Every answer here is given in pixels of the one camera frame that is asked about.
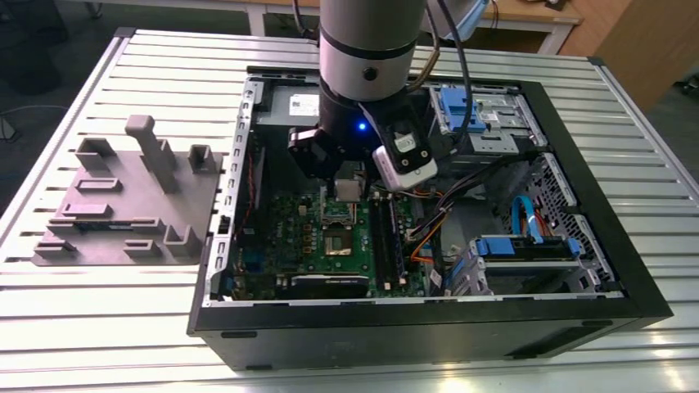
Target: aluminum table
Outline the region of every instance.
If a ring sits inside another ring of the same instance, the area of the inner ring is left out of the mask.
[[[416,51],[413,72],[429,56]],[[80,166],[102,137],[136,150],[130,114],[172,150],[226,154],[246,66],[316,67],[297,39],[120,29],[0,219],[0,389],[145,391],[688,391],[699,389],[699,187],[611,73],[585,58],[468,51],[475,78],[541,82],[675,317],[552,359],[234,373],[184,334],[196,266],[30,263]],[[435,74],[459,75],[443,50]]]

